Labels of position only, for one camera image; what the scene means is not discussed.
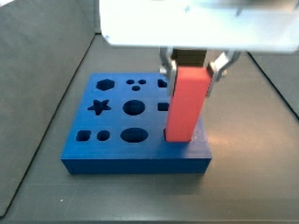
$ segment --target blue foam block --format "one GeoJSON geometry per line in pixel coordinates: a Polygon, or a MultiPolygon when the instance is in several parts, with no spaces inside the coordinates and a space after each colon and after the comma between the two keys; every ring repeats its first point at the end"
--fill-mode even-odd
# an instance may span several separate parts
{"type": "Polygon", "coordinates": [[[60,157],[69,173],[205,172],[201,120],[188,143],[164,141],[168,103],[158,73],[93,73],[60,157]]]}

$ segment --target hole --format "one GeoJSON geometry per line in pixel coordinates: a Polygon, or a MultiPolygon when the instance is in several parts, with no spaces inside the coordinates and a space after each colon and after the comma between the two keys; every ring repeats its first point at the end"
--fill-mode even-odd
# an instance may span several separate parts
{"type": "Polygon", "coordinates": [[[168,111],[169,103],[168,102],[158,102],[157,103],[157,110],[158,111],[168,111]]]}
{"type": "Polygon", "coordinates": [[[114,82],[112,80],[101,80],[97,82],[97,89],[106,91],[114,87],[114,82]]]}
{"type": "Polygon", "coordinates": [[[138,83],[140,85],[144,85],[144,84],[145,84],[145,80],[140,80],[137,83],[138,83]]]}
{"type": "Polygon", "coordinates": [[[130,116],[137,116],[145,111],[145,105],[141,101],[128,101],[124,104],[122,110],[130,116]]]}
{"type": "Polygon", "coordinates": [[[157,80],[157,87],[166,88],[166,82],[164,80],[157,80]]]}
{"type": "Polygon", "coordinates": [[[89,130],[80,130],[77,133],[76,141],[77,142],[86,142],[89,140],[90,131],[89,130]]]}
{"type": "Polygon", "coordinates": [[[140,87],[138,87],[138,86],[133,86],[133,87],[132,87],[132,90],[133,90],[133,91],[138,91],[138,90],[140,90],[140,87]]]}
{"type": "Polygon", "coordinates": [[[108,106],[108,100],[104,101],[93,101],[93,106],[88,107],[88,110],[94,110],[96,116],[101,114],[104,110],[110,110],[110,107],[108,106]]]}
{"type": "Polygon", "coordinates": [[[125,129],[121,132],[120,137],[125,142],[136,144],[141,143],[148,138],[148,133],[144,129],[132,128],[125,129]]]}
{"type": "Polygon", "coordinates": [[[106,141],[109,139],[109,132],[106,130],[101,130],[98,133],[97,133],[97,140],[98,141],[106,141]]]}
{"type": "Polygon", "coordinates": [[[126,80],[126,81],[125,81],[125,84],[128,84],[128,85],[132,85],[133,83],[134,83],[133,80],[126,80]]]}

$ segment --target red block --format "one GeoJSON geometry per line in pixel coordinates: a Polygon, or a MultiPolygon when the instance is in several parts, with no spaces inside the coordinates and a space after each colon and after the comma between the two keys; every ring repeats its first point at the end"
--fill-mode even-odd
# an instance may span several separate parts
{"type": "Polygon", "coordinates": [[[166,142],[189,142],[210,84],[204,67],[178,67],[165,124],[166,142]]]}

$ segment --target gray floor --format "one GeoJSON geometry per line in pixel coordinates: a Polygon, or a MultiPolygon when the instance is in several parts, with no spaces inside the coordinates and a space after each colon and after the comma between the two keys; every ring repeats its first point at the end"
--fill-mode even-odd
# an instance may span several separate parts
{"type": "Polygon", "coordinates": [[[299,117],[299,51],[292,54],[250,55],[299,117]]]}
{"type": "Polygon", "coordinates": [[[157,67],[156,49],[96,37],[2,221],[299,221],[297,120],[245,54],[201,112],[204,175],[68,174],[60,154],[89,74],[157,67]]]}
{"type": "Polygon", "coordinates": [[[73,0],[18,0],[0,8],[0,216],[93,36],[73,0]]]}

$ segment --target oval hole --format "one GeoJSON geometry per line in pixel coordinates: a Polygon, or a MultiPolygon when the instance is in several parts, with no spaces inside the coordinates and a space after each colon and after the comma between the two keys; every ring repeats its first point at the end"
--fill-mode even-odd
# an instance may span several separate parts
{"type": "Polygon", "coordinates": [[[124,104],[122,110],[130,116],[137,116],[145,111],[145,105],[141,101],[132,100],[124,104]]]}
{"type": "Polygon", "coordinates": [[[121,139],[130,143],[141,143],[148,138],[148,133],[144,129],[130,128],[125,129],[120,134],[121,139]]]}
{"type": "Polygon", "coordinates": [[[128,85],[132,85],[133,83],[134,83],[133,80],[126,80],[126,81],[125,81],[125,84],[128,84],[128,85]]]}
{"type": "Polygon", "coordinates": [[[97,133],[97,140],[100,142],[102,141],[106,141],[109,139],[109,132],[106,130],[101,130],[98,133],[97,133]]]}
{"type": "Polygon", "coordinates": [[[132,86],[132,90],[133,91],[138,91],[140,90],[140,87],[138,86],[132,86]]]}
{"type": "Polygon", "coordinates": [[[140,85],[144,85],[144,84],[145,84],[145,80],[140,80],[137,83],[138,83],[140,85]]]}

